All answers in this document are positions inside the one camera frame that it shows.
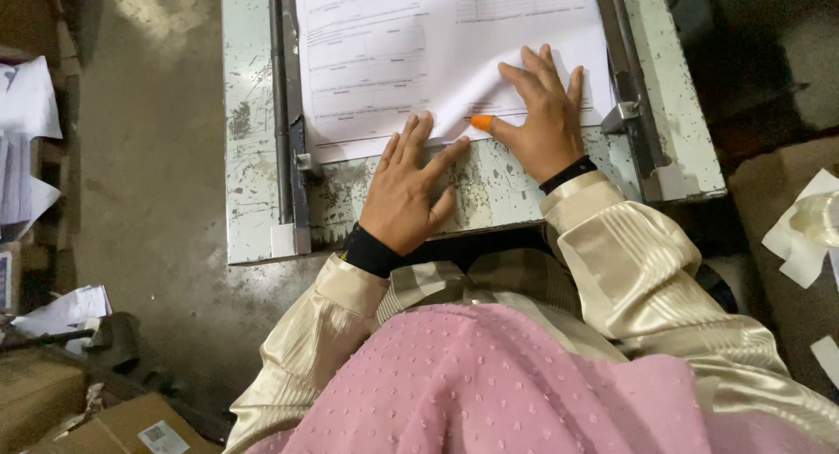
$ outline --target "printed form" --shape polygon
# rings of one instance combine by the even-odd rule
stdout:
[[[297,0],[307,149],[322,163],[376,156],[409,113],[429,110],[429,145],[489,138],[469,117],[512,124],[526,110],[498,63],[548,42],[563,83],[586,68],[582,125],[614,100],[595,0]]]

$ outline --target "person's left hand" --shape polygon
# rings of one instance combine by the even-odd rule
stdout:
[[[437,180],[469,148],[462,137],[420,167],[434,120],[423,111],[411,115],[402,134],[393,133],[373,174],[358,223],[396,254],[405,256],[431,237],[455,211],[455,188],[449,186],[433,206]]]

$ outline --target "beige satin sleeve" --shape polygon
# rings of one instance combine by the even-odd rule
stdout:
[[[839,446],[839,408],[790,378],[772,333],[698,286],[701,256],[675,222],[625,201],[599,171],[562,184],[541,209],[560,233],[585,322],[627,357],[683,357],[715,411],[759,409]]]
[[[259,348],[263,369],[230,410],[238,416],[225,453],[299,423],[335,372],[378,327],[389,281],[334,254]]]

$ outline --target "person's right hand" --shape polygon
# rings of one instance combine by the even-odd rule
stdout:
[[[514,127],[498,117],[492,118],[488,128],[480,121],[472,124],[488,129],[519,159],[524,171],[542,184],[585,154],[580,130],[582,66],[572,72],[565,93],[551,46],[543,45],[539,55],[523,47],[522,61],[527,70],[501,62],[498,72],[524,99],[528,111],[524,125]]]

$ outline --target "black cuff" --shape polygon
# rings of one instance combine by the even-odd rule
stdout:
[[[544,181],[539,188],[542,192],[544,192],[544,194],[548,195],[565,182],[568,182],[576,177],[580,177],[582,174],[591,172],[592,170],[597,170],[597,166],[594,165],[592,159],[589,159],[587,154],[582,158],[575,160],[572,165],[563,169],[562,172]]]
[[[399,267],[402,256],[396,254],[356,223],[352,226],[347,239],[344,240],[344,253],[341,254],[341,259],[378,277],[389,278],[390,272]]]

